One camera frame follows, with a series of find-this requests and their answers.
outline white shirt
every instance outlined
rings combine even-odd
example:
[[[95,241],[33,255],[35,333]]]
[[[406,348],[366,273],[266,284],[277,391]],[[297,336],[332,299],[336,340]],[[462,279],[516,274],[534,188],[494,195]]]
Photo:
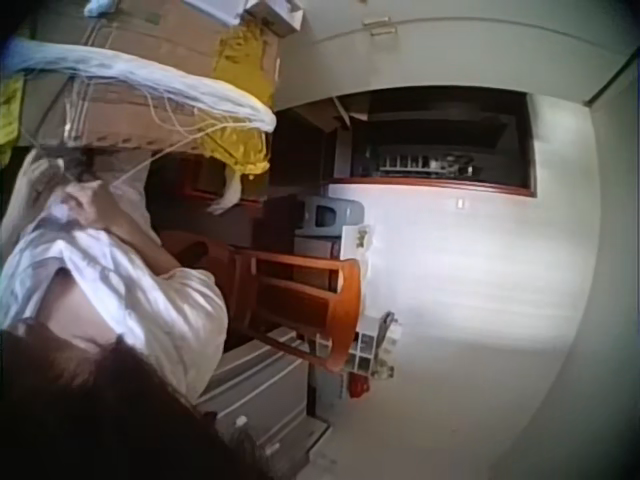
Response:
[[[222,356],[227,311],[213,276],[177,268],[156,276],[107,232],[81,228],[61,205],[23,233],[0,276],[0,328],[35,317],[66,268],[106,323],[195,401]]]

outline shelf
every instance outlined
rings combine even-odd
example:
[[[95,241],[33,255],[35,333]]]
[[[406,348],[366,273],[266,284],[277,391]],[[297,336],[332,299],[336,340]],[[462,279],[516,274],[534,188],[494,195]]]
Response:
[[[477,192],[501,193],[520,197],[536,198],[536,192],[528,188],[507,187],[488,183],[467,182],[464,180],[444,180],[438,178],[399,178],[399,177],[354,177],[332,178],[330,184],[342,185],[400,185],[408,187],[436,187],[457,190],[473,190]]]

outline wooden chair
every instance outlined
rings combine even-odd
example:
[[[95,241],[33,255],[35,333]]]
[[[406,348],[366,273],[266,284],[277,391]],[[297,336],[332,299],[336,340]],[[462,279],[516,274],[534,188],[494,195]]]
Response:
[[[338,371],[349,356],[360,316],[360,266],[356,260],[282,255],[236,249],[206,237],[180,231],[160,233],[164,247],[184,266],[213,274],[227,304],[229,327],[267,345]],[[269,266],[337,271],[339,292],[276,278]],[[308,338],[331,340],[327,357],[279,342],[268,327],[285,326]]]

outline yellow cloth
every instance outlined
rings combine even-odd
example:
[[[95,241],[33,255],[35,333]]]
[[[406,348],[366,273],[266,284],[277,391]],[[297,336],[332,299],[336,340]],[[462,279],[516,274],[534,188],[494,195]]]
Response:
[[[14,75],[0,83],[0,168],[9,163],[20,129],[24,76]]]
[[[213,78],[250,93],[270,107],[274,82],[262,70],[263,51],[264,41],[257,24],[232,29],[220,40]],[[222,160],[238,173],[258,175],[269,169],[266,137],[257,128],[221,128],[201,137],[200,147],[204,155]]]

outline hand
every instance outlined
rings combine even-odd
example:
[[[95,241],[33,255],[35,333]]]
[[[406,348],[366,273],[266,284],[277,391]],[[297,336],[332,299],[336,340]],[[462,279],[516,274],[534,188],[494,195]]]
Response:
[[[120,208],[102,180],[71,183],[64,192],[65,203],[85,227],[113,232],[128,219],[127,213]]]

